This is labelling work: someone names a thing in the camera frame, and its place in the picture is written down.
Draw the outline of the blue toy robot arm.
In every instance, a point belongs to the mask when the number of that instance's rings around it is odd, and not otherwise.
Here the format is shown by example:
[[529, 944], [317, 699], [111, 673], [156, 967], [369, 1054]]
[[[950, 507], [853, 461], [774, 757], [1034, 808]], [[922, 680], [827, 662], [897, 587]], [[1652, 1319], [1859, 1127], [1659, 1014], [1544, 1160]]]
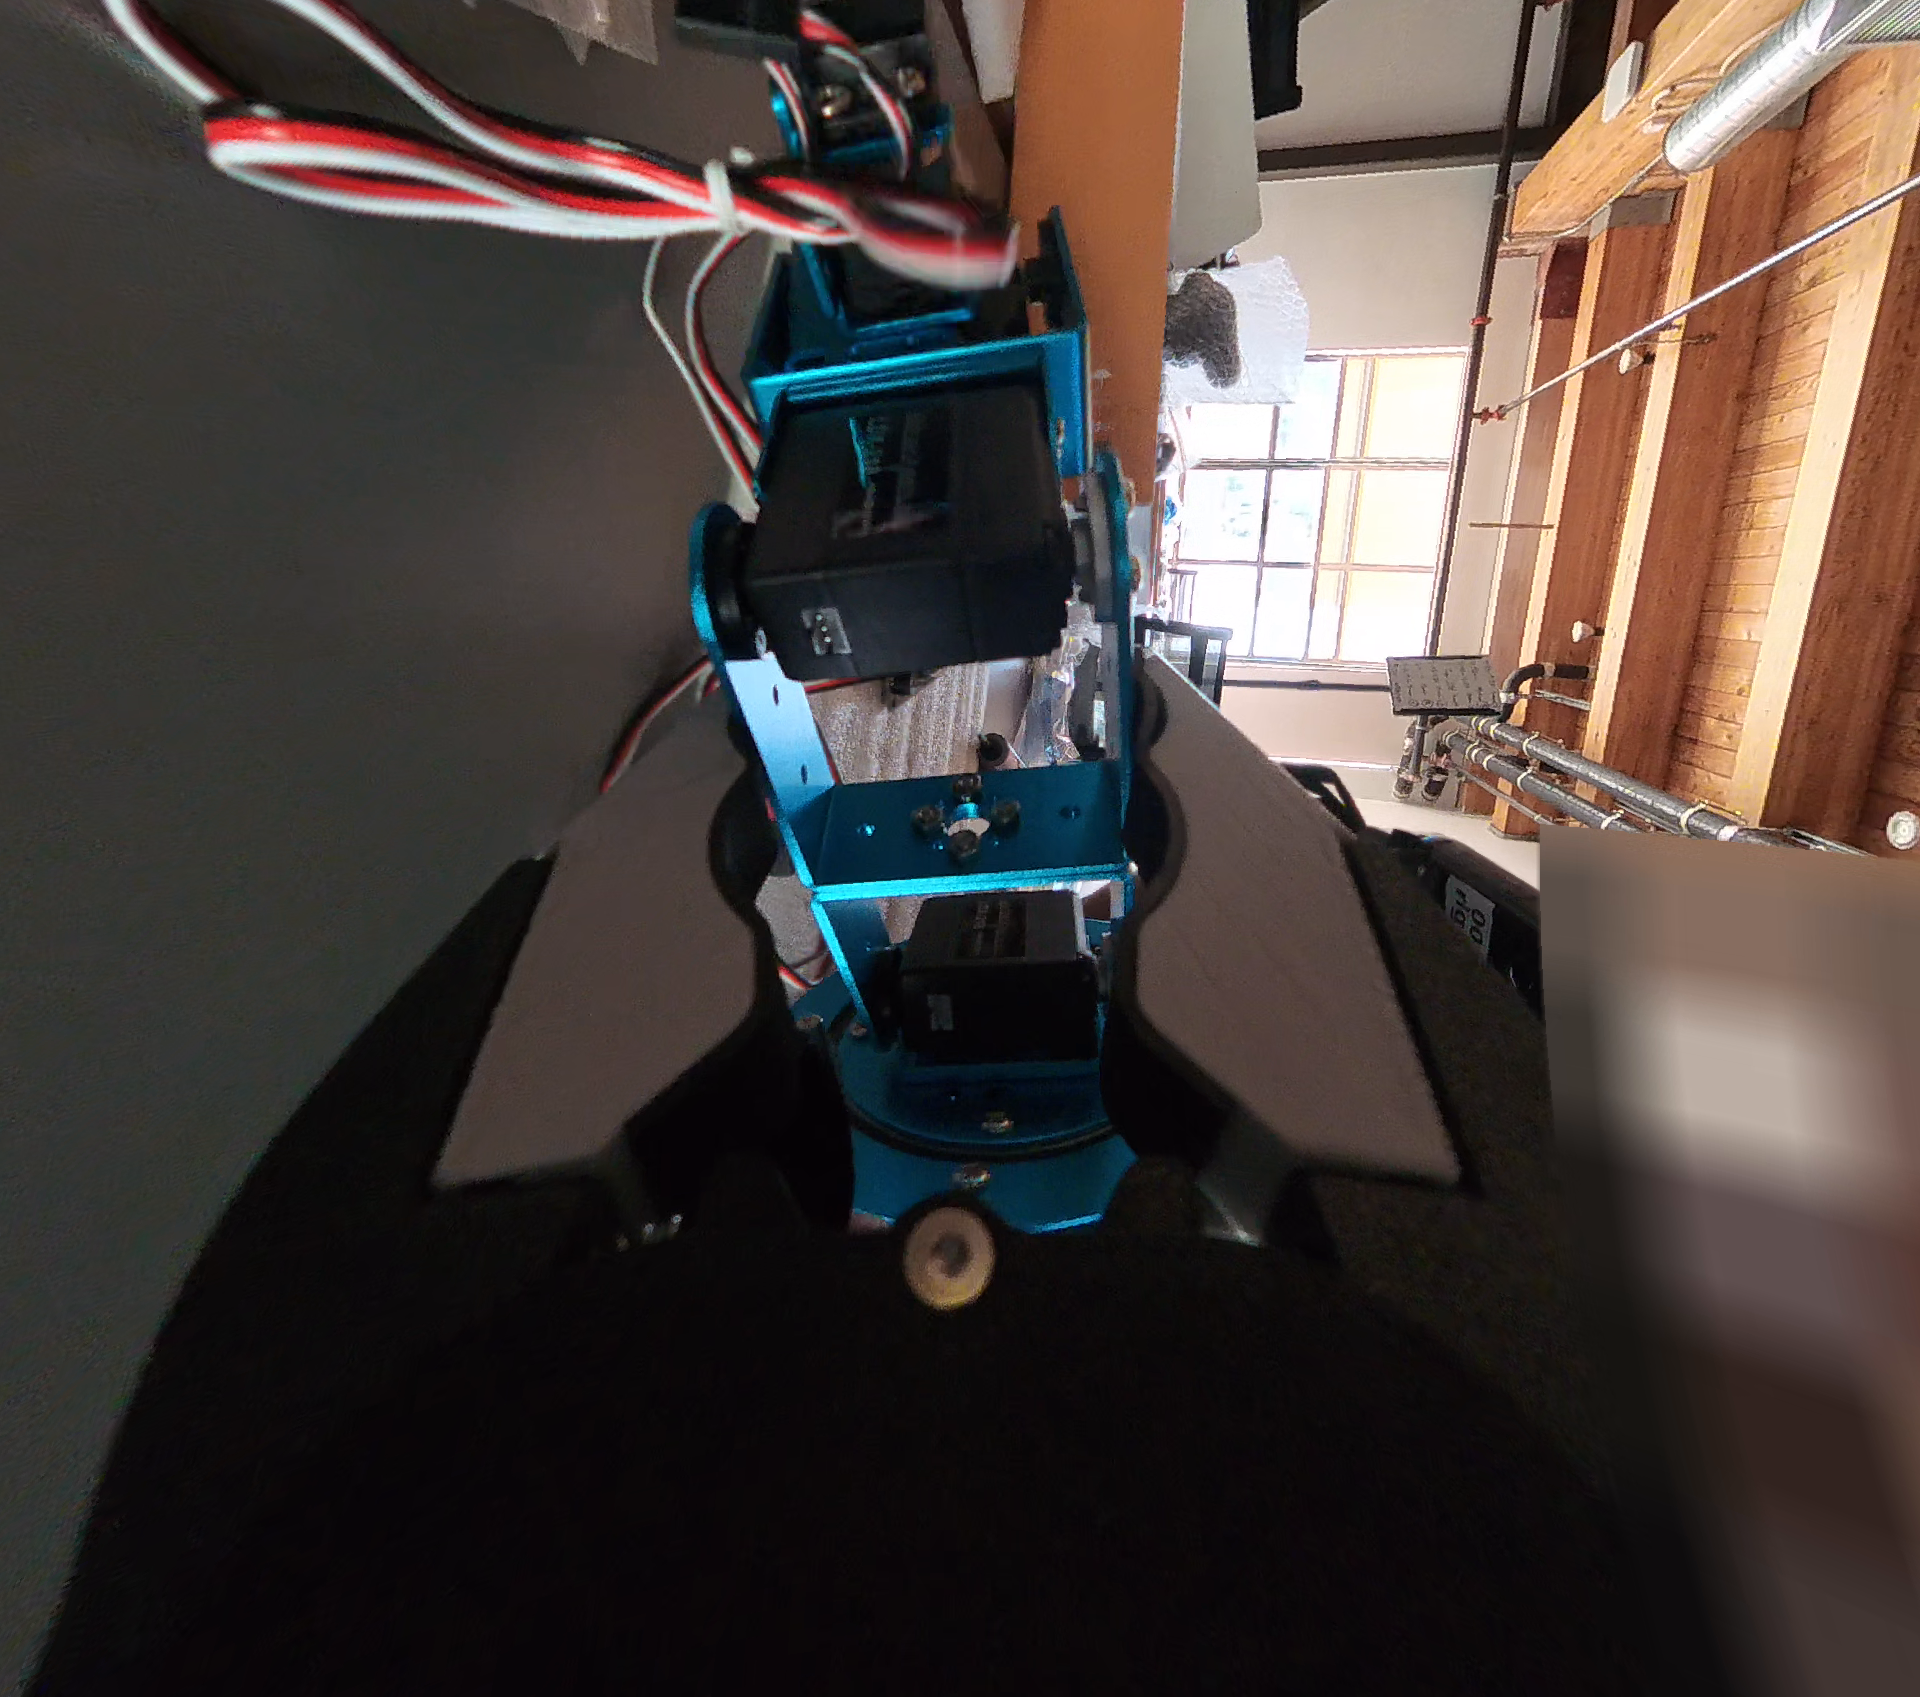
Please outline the blue toy robot arm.
[[[934, 0], [676, 0], [772, 62], [787, 252], [746, 360], [750, 521], [710, 507], [691, 603], [752, 741], [829, 965], [803, 995], [881, 1222], [952, 1195], [1096, 1222], [1132, 1151], [1103, 1102], [1107, 923], [1137, 877], [1135, 572], [1092, 448], [1089, 324], [1059, 213], [1032, 263], [955, 167]], [[1047, 660], [1103, 633], [1091, 761], [846, 780], [811, 694]]]

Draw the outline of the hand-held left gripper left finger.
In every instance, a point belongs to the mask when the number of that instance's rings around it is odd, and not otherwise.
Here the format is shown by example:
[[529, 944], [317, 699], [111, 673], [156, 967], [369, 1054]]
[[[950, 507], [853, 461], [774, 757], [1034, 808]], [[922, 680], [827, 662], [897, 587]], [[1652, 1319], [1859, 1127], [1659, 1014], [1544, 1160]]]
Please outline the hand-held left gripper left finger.
[[759, 823], [727, 729], [672, 729], [561, 836], [436, 1158], [436, 1192], [588, 1179], [639, 1233], [772, 1150], [798, 1038], [724, 852]]

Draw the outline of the large paned window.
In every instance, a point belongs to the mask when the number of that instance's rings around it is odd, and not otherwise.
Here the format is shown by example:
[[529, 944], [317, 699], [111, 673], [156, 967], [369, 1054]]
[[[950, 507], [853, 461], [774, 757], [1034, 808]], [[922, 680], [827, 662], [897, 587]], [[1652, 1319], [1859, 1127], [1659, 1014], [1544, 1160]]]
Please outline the large paned window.
[[1272, 666], [1420, 651], [1436, 595], [1468, 355], [1310, 355], [1275, 404], [1173, 418], [1164, 603]]

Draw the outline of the orange white box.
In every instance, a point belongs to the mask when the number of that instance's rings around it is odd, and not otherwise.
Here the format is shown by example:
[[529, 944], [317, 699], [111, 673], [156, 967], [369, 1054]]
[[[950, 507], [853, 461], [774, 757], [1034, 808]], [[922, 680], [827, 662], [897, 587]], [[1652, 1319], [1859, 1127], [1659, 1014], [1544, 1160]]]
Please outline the orange white box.
[[1060, 213], [1083, 296], [1092, 435], [1156, 479], [1164, 299], [1263, 227], [1244, 0], [1024, 0], [1012, 210]]

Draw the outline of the metal pipe bundle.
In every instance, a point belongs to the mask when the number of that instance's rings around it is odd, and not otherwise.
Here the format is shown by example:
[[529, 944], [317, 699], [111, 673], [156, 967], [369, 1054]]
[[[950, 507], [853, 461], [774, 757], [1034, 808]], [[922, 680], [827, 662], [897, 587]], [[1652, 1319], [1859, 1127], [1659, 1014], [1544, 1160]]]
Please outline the metal pipe bundle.
[[1384, 670], [1391, 709], [1406, 720], [1395, 789], [1405, 802], [1435, 805], [1458, 780], [1508, 805], [1536, 805], [1536, 823], [1860, 857], [1856, 846], [1750, 825], [1711, 801], [1656, 789], [1516, 722], [1516, 711], [1535, 702], [1586, 712], [1586, 699], [1554, 692], [1556, 682], [1586, 680], [1584, 666], [1536, 662], [1497, 676], [1489, 656], [1408, 655], [1386, 659]]

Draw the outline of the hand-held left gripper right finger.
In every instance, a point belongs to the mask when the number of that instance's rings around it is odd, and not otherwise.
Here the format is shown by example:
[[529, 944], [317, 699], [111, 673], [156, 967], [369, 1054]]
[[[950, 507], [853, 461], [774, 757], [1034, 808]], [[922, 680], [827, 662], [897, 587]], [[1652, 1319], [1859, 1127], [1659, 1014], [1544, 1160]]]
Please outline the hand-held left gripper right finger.
[[1167, 660], [1132, 682], [1138, 888], [1101, 1054], [1117, 1134], [1255, 1244], [1307, 1224], [1323, 1182], [1461, 1192], [1350, 830]]

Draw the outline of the silver ventilation duct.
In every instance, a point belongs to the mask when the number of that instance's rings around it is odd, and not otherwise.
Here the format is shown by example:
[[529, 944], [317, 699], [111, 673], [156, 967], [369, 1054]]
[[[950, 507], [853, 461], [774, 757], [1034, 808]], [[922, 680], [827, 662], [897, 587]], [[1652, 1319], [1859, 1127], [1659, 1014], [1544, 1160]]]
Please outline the silver ventilation duct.
[[1802, 0], [1666, 130], [1662, 159], [1704, 172], [1856, 52], [1918, 40], [1918, 0]]

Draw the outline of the black monitor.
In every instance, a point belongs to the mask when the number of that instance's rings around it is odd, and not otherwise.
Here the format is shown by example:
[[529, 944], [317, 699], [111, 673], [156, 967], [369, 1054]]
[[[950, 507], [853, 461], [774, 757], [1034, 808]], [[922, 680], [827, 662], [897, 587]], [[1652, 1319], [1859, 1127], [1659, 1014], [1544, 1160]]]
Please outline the black monitor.
[[1303, 0], [1244, 0], [1255, 119], [1267, 120], [1303, 104]]

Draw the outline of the bubble wrap sheet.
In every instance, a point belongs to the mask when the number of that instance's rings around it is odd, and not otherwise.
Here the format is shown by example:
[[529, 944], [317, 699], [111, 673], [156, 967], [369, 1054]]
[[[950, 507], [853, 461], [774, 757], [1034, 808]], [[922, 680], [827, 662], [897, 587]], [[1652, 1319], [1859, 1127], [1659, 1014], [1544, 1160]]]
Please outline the bubble wrap sheet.
[[1308, 339], [1308, 303], [1282, 256], [1181, 272], [1164, 299], [1163, 407], [1291, 403]]

